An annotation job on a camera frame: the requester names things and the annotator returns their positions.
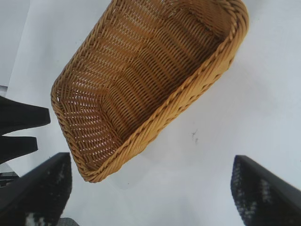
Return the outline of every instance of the wicker basket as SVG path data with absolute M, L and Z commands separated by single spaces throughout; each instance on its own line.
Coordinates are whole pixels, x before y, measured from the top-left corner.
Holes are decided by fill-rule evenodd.
M 113 0 L 51 91 L 83 178 L 142 152 L 228 69 L 247 29 L 240 0 Z

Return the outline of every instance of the white table surface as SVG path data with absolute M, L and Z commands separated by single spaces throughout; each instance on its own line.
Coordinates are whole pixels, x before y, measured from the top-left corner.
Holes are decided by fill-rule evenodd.
M 72 161 L 64 217 L 81 226 L 242 226 L 230 193 L 236 154 L 301 189 L 301 1 L 245 0 L 250 30 L 231 68 L 147 149 L 103 182 Z M 7 97 L 50 109 L 39 150 L 9 162 L 19 175 L 68 152 L 50 89 L 109 0 L 32 0 Z
M 0 86 L 8 86 L 30 0 L 0 0 Z

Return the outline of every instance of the basket rim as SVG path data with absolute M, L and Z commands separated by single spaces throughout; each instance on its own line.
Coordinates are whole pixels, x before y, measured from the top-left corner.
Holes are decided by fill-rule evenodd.
M 51 105 L 55 111 L 55 114 L 58 118 L 61 130 L 63 132 L 63 135 L 66 138 L 66 141 L 68 143 L 68 146 L 71 150 L 72 156 L 74 161 L 76 162 L 76 165 L 78 167 L 78 170 L 81 174 L 81 176 L 84 178 L 85 181 L 89 182 L 99 182 L 103 179 L 105 179 L 108 175 L 110 175 L 113 172 L 116 172 L 121 168 L 121 166 L 127 162 L 128 160 L 124 161 L 119 167 L 115 167 L 113 169 L 109 169 L 109 166 L 116 161 L 118 158 L 121 157 L 121 154 L 125 150 L 129 150 L 133 144 L 135 144 L 135 140 L 137 137 L 141 135 L 141 133 L 149 127 L 154 120 L 158 118 L 160 114 L 169 106 L 173 105 L 174 102 L 179 99 L 181 96 L 183 96 L 183 92 L 187 91 L 189 88 L 193 87 L 193 85 L 196 83 L 197 78 L 200 77 L 200 75 L 203 75 L 204 72 L 208 72 L 209 75 L 212 74 L 211 69 L 213 66 L 219 66 L 219 64 L 223 61 L 222 59 L 231 57 L 231 53 L 236 52 L 239 45 L 241 44 L 243 38 L 245 37 L 248 26 L 249 26 L 249 20 L 248 20 L 248 12 L 241 0 L 210 0 L 212 2 L 220 4 L 224 8 L 226 12 L 228 12 L 231 16 L 231 29 L 227 37 L 225 37 L 224 41 L 219 44 L 218 48 L 215 50 L 215 52 L 206 59 L 201 66 L 191 75 L 189 76 L 173 93 L 170 94 L 170 96 L 164 101 L 164 103 L 158 107 L 154 113 L 140 126 L 136 129 L 134 133 L 131 134 L 131 136 L 123 142 L 123 144 L 116 149 L 114 154 L 110 156 L 106 161 L 101 165 L 101 167 L 97 170 L 90 170 L 88 166 L 84 163 L 84 159 L 80 154 L 79 147 L 76 145 L 76 141 L 74 140 L 74 136 L 72 134 L 72 131 L 70 129 L 70 126 L 68 124 L 68 121 L 64 118 L 61 118 L 60 115 L 63 115 L 64 111 L 61 107 L 60 102 L 57 99 L 57 90 L 60 87 L 61 82 L 63 79 L 67 76 L 67 73 L 74 65 L 74 63 L 77 62 L 77 59 L 79 56 L 82 56 L 85 52 L 85 49 L 89 44 L 93 41 L 93 37 L 95 33 L 98 33 L 100 30 L 102 30 L 105 27 L 105 21 L 112 16 L 112 13 L 114 11 L 114 8 L 116 5 L 122 0 L 112 0 L 105 12 L 103 13 L 100 20 L 96 23 L 90 34 L 87 36 L 85 41 L 82 43 L 80 48 L 76 51 L 76 53 L 73 55 L 71 60 L 68 62 L 68 64 L 64 67 L 61 74 L 58 76 L 58 78 L 55 80 L 53 87 L 51 89 Z M 194 95 L 190 97 L 189 103 L 187 103 L 186 106 L 180 107 L 177 109 L 177 115 L 179 115 L 181 112 L 183 112 L 192 102 L 194 102 L 199 95 Z M 168 117 L 166 121 L 167 123 L 164 123 L 159 129 L 158 133 L 169 123 L 172 121 L 172 119 L 175 118 Z M 150 143 L 154 138 L 149 140 L 147 143 L 143 145 L 147 145 Z

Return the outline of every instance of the white surface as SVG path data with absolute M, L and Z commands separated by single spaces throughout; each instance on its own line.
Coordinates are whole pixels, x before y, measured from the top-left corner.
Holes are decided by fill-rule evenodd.
M 0 0 L 0 86 L 8 86 L 30 0 Z
M 250 31 L 229 71 L 103 182 L 84 182 L 72 162 L 65 217 L 82 226 L 242 226 L 230 193 L 236 154 L 301 189 L 301 1 L 245 2 Z M 108 3 L 33 0 L 7 97 L 51 109 L 55 78 Z M 50 125 L 14 133 L 36 136 L 39 145 L 9 162 L 18 174 L 69 151 L 50 114 Z
M 0 96 L 5 97 L 7 89 L 6 86 L 0 86 Z

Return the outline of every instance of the black plastic part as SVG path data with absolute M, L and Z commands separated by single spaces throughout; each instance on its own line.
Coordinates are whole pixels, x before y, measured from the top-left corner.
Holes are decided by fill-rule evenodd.
M 235 157 L 231 192 L 246 226 L 301 226 L 301 192 L 247 156 Z
M 50 123 L 49 110 L 0 96 L 0 135 Z
M 56 226 L 72 187 L 69 153 L 59 153 L 0 189 L 0 225 Z
M 5 137 L 0 136 L 0 164 L 11 159 L 37 151 L 35 137 Z

